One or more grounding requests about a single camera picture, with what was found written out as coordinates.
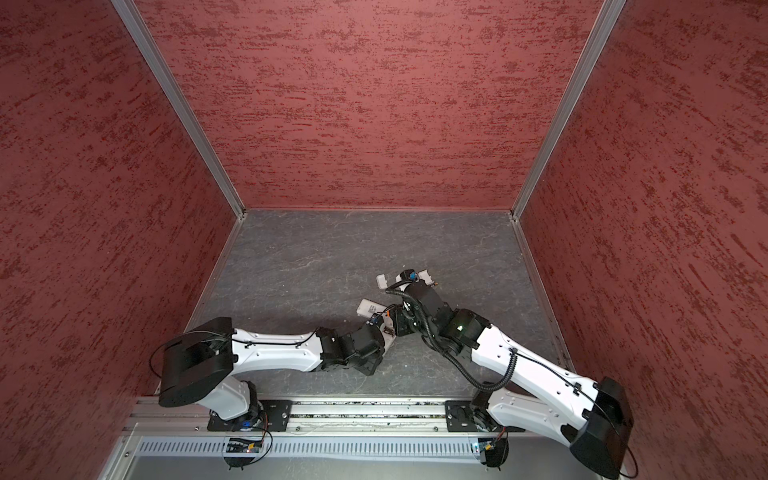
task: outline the robotic arm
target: robotic arm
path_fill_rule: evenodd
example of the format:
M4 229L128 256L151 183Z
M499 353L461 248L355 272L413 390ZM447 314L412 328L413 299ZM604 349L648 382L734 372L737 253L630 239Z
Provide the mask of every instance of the robotic arm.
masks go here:
M259 428L261 408L253 384L232 375L265 369L354 368L370 376L396 336L419 333L429 348L479 390L472 407L477 423L485 423L486 430L514 427L547 436L566 445L594 472L618 478L634 423L621 385L562 369L477 313L452 309L432 288L426 271L405 270L391 286L383 276L377 280L402 303L384 307L363 300L358 313L370 318L353 333L340 336L318 328L303 335L264 335L233 329L231 319L219 317L171 340L165 344L159 404L207 407L212 411L209 430ZM503 377L484 384L458 359ZM508 391L509 382L543 403Z

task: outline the red wall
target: red wall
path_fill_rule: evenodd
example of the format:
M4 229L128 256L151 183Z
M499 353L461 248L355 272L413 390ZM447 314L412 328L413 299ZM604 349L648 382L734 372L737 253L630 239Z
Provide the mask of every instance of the red wall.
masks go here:
M137 0L248 207L509 208L601 0Z
M0 5L0 478L94 478L232 210L108 0Z
M768 5L630 0L525 211L642 478L768 476L767 121Z

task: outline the gray floor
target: gray floor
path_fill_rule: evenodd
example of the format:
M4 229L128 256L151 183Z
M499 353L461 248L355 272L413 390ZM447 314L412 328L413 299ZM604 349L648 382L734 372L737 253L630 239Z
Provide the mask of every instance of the gray floor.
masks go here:
M227 465L221 458L139 457L134 460L130 480L595 480L597 476L580 464L563 445L550 439L519 439L510 442L509 457L501 470L480 463L376 462L327 458L265 458L244 470Z
M339 333L365 320L362 298L393 303L376 286L405 268L429 269L451 306L474 310L512 338L556 362L545 316L504 213L307 212L252 210L200 323L231 316L258 333ZM481 379L498 375L476 366ZM418 335L398 338L376 374L356 370L253 372L267 395L470 396L472 387Z

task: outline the red textured panel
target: red textured panel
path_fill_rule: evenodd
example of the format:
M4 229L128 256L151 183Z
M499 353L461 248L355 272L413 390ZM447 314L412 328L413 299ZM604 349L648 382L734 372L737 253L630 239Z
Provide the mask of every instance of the red textured panel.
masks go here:
M233 223L106 1L0 5L0 478L93 478Z
M768 476L768 5L628 2L524 227L642 478Z
M601 0L138 0L248 207L511 207Z

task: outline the gray marbled floor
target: gray marbled floor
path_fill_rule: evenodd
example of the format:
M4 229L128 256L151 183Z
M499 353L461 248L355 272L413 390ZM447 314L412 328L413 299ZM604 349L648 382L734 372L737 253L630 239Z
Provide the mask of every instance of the gray marbled floor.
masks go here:
M376 286L405 268L429 269L453 307L474 310L543 357L556 361L546 320L503 213L307 212L248 213L201 323L231 316L237 328L305 333L317 326L339 333L365 320L362 298L393 303ZM498 374L477 366L480 379ZM472 387L420 336L398 338L376 374L354 369L303 373L252 372L241 377L271 395L468 396Z

